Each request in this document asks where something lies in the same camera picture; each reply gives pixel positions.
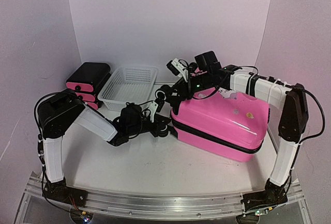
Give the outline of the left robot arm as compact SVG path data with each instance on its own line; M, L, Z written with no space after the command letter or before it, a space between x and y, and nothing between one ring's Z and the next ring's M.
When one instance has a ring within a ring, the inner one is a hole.
M111 121L71 89L39 99L34 107L34 118L39 130L43 197L73 207L83 207L86 203L87 191L68 186L63 168L63 151L67 148L64 142L73 139L75 128L90 132L97 140L115 147L144 133L163 138L169 134L171 119L159 114L162 104L162 97L149 101L147 108L142 104L126 103L120 115Z

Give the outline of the pink hard-shell suitcase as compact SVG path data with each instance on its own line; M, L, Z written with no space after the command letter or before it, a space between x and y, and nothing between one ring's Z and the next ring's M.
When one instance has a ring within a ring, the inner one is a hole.
M168 95L163 85L156 96L170 104L170 118L178 140L204 151L239 162L249 161L262 146L267 133L269 104L263 100L231 91L230 76L239 68L226 66L228 82L210 97L213 89L179 101Z

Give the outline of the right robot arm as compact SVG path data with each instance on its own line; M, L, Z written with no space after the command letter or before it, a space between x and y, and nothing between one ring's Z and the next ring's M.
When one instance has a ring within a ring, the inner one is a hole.
M246 212L286 203L292 170L306 140L311 93L301 84L248 72L245 66L221 66L213 51L197 55L191 64L175 58L167 67L179 78L167 96L174 134L194 147L249 161L262 146L270 107L281 112L271 175L262 191L244 194L242 203Z

